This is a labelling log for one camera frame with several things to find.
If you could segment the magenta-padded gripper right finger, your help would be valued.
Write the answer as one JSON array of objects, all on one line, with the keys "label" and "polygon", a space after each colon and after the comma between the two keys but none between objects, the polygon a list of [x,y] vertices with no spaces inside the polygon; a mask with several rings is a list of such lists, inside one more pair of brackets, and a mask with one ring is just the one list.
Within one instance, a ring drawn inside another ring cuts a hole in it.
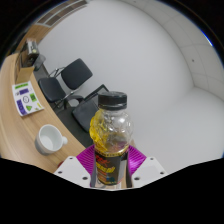
[{"label": "magenta-padded gripper right finger", "polygon": [[126,168],[128,188],[143,187],[166,175],[167,172],[155,157],[146,157],[135,147],[129,147]]}]

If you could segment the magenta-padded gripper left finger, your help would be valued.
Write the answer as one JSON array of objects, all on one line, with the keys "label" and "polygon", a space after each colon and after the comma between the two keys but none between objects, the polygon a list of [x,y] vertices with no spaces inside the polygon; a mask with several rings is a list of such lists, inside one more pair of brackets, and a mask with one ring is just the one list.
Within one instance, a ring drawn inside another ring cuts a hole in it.
[{"label": "magenta-padded gripper left finger", "polygon": [[84,188],[94,187],[96,184],[94,146],[84,149],[78,156],[68,156],[54,174]]}]

